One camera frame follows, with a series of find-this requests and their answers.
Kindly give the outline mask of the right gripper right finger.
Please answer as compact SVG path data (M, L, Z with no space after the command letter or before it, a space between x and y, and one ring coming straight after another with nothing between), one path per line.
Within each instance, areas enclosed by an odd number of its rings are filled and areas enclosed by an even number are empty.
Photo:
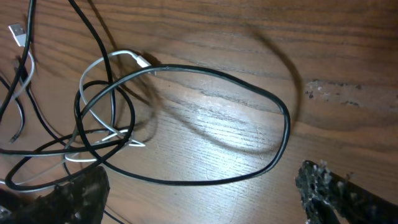
M307 223L397 223L397 205L372 194L326 166L303 161L295 178Z

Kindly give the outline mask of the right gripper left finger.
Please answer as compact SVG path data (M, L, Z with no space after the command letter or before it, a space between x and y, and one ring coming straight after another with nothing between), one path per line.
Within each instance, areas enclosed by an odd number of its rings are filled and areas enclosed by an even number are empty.
M31 202L1 190L1 223L98 224L109 195L109 180L101 166Z

